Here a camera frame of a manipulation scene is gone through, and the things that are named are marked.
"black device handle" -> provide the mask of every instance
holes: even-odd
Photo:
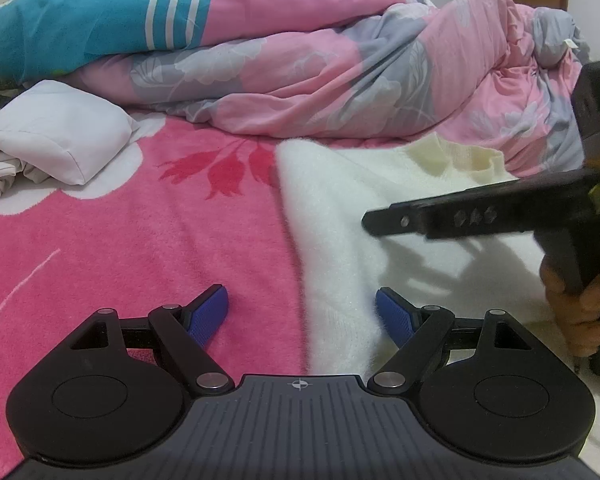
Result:
[[[567,294],[581,294],[600,273],[599,223],[561,230],[536,230],[534,237],[544,249],[549,265],[564,281]],[[600,348],[590,357],[589,367],[600,376]]]

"pink bed sheet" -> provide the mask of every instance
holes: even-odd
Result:
[[[22,457],[8,393],[98,308],[145,316],[222,283],[229,315],[208,348],[221,366],[236,381],[306,368],[275,141],[160,120],[83,189],[0,199],[0,478]]]

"blue gripper pad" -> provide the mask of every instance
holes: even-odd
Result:
[[[381,288],[376,292],[376,312],[398,348],[411,339],[420,327],[418,309],[404,298],[396,298],[388,288]]]
[[[190,308],[195,302],[196,300],[185,308]],[[224,286],[218,286],[217,290],[192,313],[185,330],[201,348],[204,348],[222,325],[228,310],[229,295]]]

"red flower print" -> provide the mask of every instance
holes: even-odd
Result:
[[[244,177],[244,163],[238,160],[237,150],[216,162],[207,173],[211,192],[207,199],[213,198],[218,191],[225,196],[241,195],[240,183]]]
[[[259,143],[249,154],[249,169],[256,182],[276,187],[276,167],[273,152],[266,150]]]
[[[218,153],[220,153],[220,150],[191,153],[191,155],[184,156],[178,160],[165,162],[165,164],[171,164],[171,167],[160,176],[160,180],[172,176],[174,177],[173,183],[179,184],[187,177],[200,173],[200,171],[207,168],[216,160]]]

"blue textured pad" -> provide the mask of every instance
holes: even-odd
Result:
[[[204,348],[216,333],[229,309],[229,295],[224,286],[218,288],[191,316],[185,327],[189,335],[201,348]]]
[[[376,312],[389,337],[398,348],[401,348],[415,333],[410,313],[382,289],[376,292]]]

